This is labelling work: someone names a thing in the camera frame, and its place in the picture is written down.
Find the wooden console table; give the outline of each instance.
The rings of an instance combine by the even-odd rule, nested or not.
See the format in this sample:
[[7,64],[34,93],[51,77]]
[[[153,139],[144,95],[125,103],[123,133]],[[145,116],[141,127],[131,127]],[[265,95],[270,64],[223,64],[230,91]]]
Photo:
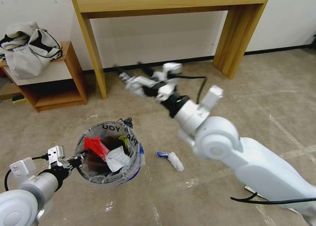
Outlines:
[[228,10],[213,64],[232,79],[268,0],[72,0],[102,97],[103,68],[90,19]]

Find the wooden cabinet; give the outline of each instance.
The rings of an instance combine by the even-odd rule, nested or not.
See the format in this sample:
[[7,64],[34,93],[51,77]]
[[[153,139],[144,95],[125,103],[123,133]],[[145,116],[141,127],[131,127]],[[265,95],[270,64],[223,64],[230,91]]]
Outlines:
[[0,67],[37,111],[87,104],[87,82],[70,41],[62,42],[63,56],[52,60],[42,73],[32,79],[19,80],[7,63]]

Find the white wall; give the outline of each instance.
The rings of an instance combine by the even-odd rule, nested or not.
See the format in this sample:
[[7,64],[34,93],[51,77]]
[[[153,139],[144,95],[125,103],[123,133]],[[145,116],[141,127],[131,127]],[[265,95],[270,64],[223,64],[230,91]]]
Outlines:
[[[84,70],[90,58],[71,0],[0,0],[7,25],[35,20],[58,40],[71,40]],[[314,0],[269,0],[247,51],[309,44],[316,33]],[[94,19],[103,67],[215,54],[226,12]]]
[[0,15],[0,38],[10,24],[36,21],[56,39],[70,39],[71,0],[0,0]]

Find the gray cloth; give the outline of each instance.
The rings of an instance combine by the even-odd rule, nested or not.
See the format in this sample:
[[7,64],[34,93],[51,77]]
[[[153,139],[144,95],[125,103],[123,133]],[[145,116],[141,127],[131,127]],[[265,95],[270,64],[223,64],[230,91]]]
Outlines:
[[36,22],[17,23],[8,26],[0,40],[0,58],[5,56],[17,79],[31,79],[51,60],[63,55],[61,48],[61,43],[40,29]]

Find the plastic bag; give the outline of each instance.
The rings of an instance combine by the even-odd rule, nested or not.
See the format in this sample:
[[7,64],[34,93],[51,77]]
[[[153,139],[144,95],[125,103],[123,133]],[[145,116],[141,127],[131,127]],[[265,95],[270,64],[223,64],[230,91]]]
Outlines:
[[124,152],[130,157],[127,166],[117,172],[111,172],[107,164],[98,155],[88,150],[82,167],[78,169],[79,173],[88,181],[116,186],[133,179],[138,174],[140,167],[145,164],[144,150],[141,143],[137,140],[133,130],[124,123],[103,122],[91,127],[78,141],[75,154],[85,150],[85,137],[90,139],[99,137],[109,150],[116,149],[127,141]]

